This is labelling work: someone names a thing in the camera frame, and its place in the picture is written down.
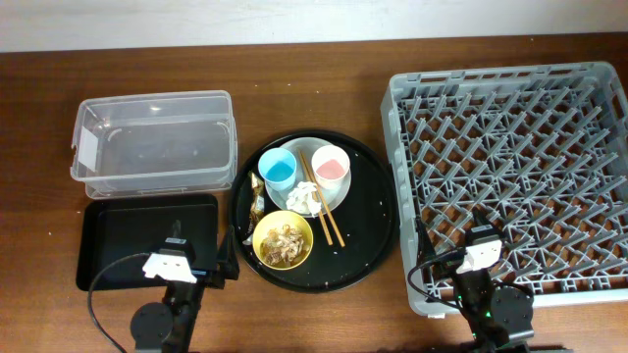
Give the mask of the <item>food scraps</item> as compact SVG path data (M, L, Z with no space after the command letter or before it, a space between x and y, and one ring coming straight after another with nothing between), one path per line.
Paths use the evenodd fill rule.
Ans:
M260 249L266 264L286 268L297 263L310 246L300 228L283 225L267 232Z

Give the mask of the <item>yellow bowl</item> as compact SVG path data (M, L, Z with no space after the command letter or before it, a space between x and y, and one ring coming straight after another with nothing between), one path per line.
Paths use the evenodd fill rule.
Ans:
M304 254L304 256L297 263L295 263L293 266L286 267L286 268L274 267L274 266L270 266L266 264L262 260L261 249L260 249L261 242L266 238L267 232L273 228L281 228L283 225L290 225L291 227L300 228L303 231L304 236L307 239L307 242L309 243L309 246L310 246L310 249ZM313 232L312 232L310 224L308 224L308 222L303 217L301 217L300 215L298 215L297 213L293 211L275 211L266 215L256 226L253 232L253 236L252 236L252 247L254 250L254 254L257 256L259 261L266 267L269 267L272 270L278 270L278 271L287 271L287 270L291 270L300 266L310 255L311 250L313 248L313 243L314 243Z

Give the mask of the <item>brown snack wrapper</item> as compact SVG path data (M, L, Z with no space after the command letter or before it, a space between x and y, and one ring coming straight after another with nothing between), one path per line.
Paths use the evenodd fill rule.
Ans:
M256 173L250 172L251 190L252 190L252 202L249 210L249 226L247 230L247 238L242 242L244 245L252 244L252 236L256 226L264 217L265 211L265 182Z

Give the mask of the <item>white tissue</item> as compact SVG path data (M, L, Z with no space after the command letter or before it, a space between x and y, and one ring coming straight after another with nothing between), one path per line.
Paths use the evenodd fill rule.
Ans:
M315 217L322 209L320 202L314 201L312 192L315 191L315 184L308 181L301 181L289 194L286 206L289 210L301 215Z

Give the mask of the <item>blue cup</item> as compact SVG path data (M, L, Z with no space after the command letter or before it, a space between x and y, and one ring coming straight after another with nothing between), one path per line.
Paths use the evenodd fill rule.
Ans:
M285 191L295 183L296 160L285 148L271 148L260 157L258 171L270 188Z

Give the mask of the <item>wooden chopstick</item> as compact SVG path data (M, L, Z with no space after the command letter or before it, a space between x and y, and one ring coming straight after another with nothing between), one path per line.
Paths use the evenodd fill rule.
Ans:
M297 149L297 153L298 153L298 156L299 156L299 159L300 159L300 162L301 162L301 166L302 166L302 168L304 170L304 174L305 174L306 180L308 182L312 182L313 183L314 180L313 180L313 177L310 175L309 168L308 168L308 165L306 163L306 159L305 159L305 156L304 156L303 152ZM319 202L320 199L319 199L319 193L318 193L318 186L315 186L315 189L316 190L312 192L312 198L314 199L314 201ZM328 245L330 245L330 246L333 245L333 240L332 240L330 231L328 229L328 226L326 224L326 221L324 219L324 215L322 213L322 209L318 212L318 219L319 219L319 221L321 223L321 226L323 228L323 232L324 232L324 234L326 236L326 240L327 240Z
M338 228L338 225L337 225L337 223L335 221L335 218L334 218L334 216L333 216L333 214L332 214L332 212L331 212L331 210L330 210L330 208L328 206L328 203L327 203L327 201L325 199L325 196L324 196L324 194L322 192L322 189L321 189L320 185L318 184L318 182L315 180L314 174L311 171L308 162L306 161L304 153L301 150L297 150L297 152L298 152L298 155L299 155L302 167L303 167L303 169L305 171L305 175L306 175L307 180L313 182L315 184L315 186L316 186L316 192L317 192L317 194L319 196L320 202L322 203L324 210L326 211L326 216L327 216L327 218L329 220L329 223L330 223L330 225L331 225L331 227L332 227L332 229L333 229L333 231L334 231L334 233L336 235L338 243L339 243L340 247L344 247L345 243L344 243L343 237L341 235L340 229ZM326 235L326 238L328 240L328 244L332 245L333 241L332 241L332 238L331 238L331 234L330 234L329 228L327 226L327 223L324 221L324 217L323 217L322 213L319 213L319 221L321 222L321 225L323 227L323 231L324 231L324 234Z

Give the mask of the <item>pink cup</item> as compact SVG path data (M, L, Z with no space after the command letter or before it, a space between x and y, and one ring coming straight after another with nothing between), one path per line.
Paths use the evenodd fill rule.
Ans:
M325 189L337 189L350 171L347 153L336 145L318 148L311 158L316 181Z

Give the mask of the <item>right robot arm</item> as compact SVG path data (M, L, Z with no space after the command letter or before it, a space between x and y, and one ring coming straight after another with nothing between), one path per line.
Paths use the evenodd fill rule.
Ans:
M521 284L493 280L490 268L501 259L505 241L503 231L490 222L487 214L472 211L474 226L464 234L464 245L438 254L424 223L418 224L418 251L407 283L430 301L453 308L468 323L474 341L464 348L469 352L527 352L527 340L534 336L533 291ZM444 301L413 282L425 269L452 281L454 299Z

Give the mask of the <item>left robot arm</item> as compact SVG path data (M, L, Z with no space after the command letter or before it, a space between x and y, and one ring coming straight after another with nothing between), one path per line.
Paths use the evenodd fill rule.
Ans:
M136 352L186 352L204 291L222 289L228 280L238 279L233 227L228 228L214 256L216 268L202 276L192 272L195 251L181 233L181 223L175 222L172 235L148 256L142 267L146 277L164 280L167 288L161 301L141 306L131 319L130 331Z

